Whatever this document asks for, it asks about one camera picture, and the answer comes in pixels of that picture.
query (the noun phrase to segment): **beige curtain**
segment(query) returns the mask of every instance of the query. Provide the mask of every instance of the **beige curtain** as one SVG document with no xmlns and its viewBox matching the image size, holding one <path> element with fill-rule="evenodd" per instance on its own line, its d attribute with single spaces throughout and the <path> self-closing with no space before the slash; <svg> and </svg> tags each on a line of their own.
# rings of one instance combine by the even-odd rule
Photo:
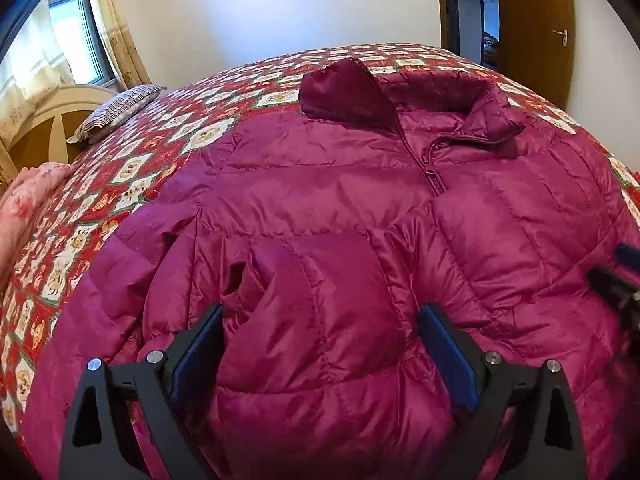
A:
<svg viewBox="0 0 640 480">
<path fill-rule="evenodd" d="M 122 90 L 151 83 L 117 0 L 90 0 L 100 38 Z"/>
<path fill-rule="evenodd" d="M 42 0 L 0 63 L 1 180 L 10 182 L 17 174 L 7 151 L 24 121 L 52 91 L 74 82 L 56 39 L 49 4 Z"/>
</svg>

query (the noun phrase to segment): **striped pillow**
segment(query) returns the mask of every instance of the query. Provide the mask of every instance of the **striped pillow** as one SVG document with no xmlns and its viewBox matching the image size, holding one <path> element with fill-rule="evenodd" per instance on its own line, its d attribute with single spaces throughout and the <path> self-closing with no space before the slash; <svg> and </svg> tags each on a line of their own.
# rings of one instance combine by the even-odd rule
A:
<svg viewBox="0 0 640 480">
<path fill-rule="evenodd" d="M 95 144 L 157 99 L 165 88 L 158 85 L 138 85 L 112 97 L 88 116 L 66 142 L 75 144 L 88 140 L 89 144 Z"/>
</svg>

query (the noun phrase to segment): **door handle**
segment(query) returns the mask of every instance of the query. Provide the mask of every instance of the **door handle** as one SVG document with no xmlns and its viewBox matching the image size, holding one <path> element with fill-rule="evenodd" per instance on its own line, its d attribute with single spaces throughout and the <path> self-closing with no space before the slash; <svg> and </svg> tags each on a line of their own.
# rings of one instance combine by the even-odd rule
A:
<svg viewBox="0 0 640 480">
<path fill-rule="evenodd" d="M 562 32 L 559 30 L 552 30 L 551 32 L 554 34 L 560 34 L 560 36 L 562 36 L 562 46 L 567 46 L 567 44 L 569 43 L 569 32 L 565 28 L 562 30 Z"/>
</svg>

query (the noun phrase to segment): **window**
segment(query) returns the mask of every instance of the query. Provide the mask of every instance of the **window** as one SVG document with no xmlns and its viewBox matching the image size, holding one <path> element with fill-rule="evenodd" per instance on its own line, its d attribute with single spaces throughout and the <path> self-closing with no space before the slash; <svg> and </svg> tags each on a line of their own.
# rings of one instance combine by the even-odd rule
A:
<svg viewBox="0 0 640 480">
<path fill-rule="evenodd" d="M 482 65 L 496 69 L 500 45 L 500 5 L 498 0 L 480 0 L 482 10 Z"/>
<path fill-rule="evenodd" d="M 111 66 L 95 27 L 89 0 L 49 0 L 51 21 L 77 84 L 105 84 Z"/>
</svg>

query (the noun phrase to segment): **jacket collar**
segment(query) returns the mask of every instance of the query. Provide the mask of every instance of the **jacket collar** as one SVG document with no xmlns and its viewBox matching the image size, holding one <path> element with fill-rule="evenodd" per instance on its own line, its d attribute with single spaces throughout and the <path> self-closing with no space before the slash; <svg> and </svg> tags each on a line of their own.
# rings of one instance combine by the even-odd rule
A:
<svg viewBox="0 0 640 480">
<path fill-rule="evenodd" d="M 489 144 L 519 134 L 526 118 L 495 83 L 479 76 L 420 71 L 376 79 L 353 58 L 307 73 L 299 99 L 311 118 L 395 134 L 402 134 L 398 111 L 457 112 L 466 116 L 461 138 Z"/>
</svg>

